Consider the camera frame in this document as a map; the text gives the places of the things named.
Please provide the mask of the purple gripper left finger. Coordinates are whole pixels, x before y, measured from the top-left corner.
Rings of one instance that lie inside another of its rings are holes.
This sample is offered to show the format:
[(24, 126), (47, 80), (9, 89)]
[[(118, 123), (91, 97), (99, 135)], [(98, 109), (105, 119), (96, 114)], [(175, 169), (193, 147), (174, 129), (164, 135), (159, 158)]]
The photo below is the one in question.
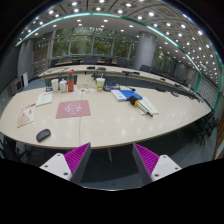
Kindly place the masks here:
[(87, 143), (66, 154), (56, 153), (41, 166), (41, 169), (73, 183), (79, 183), (90, 154), (91, 145)]

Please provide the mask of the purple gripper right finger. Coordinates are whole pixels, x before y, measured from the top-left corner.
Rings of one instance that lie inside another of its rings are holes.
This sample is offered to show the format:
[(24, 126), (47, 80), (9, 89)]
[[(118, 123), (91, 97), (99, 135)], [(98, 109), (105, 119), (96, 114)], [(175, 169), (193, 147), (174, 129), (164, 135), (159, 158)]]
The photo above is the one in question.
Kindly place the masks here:
[(181, 170), (168, 155), (158, 155), (138, 144), (133, 145), (132, 154), (144, 185)]

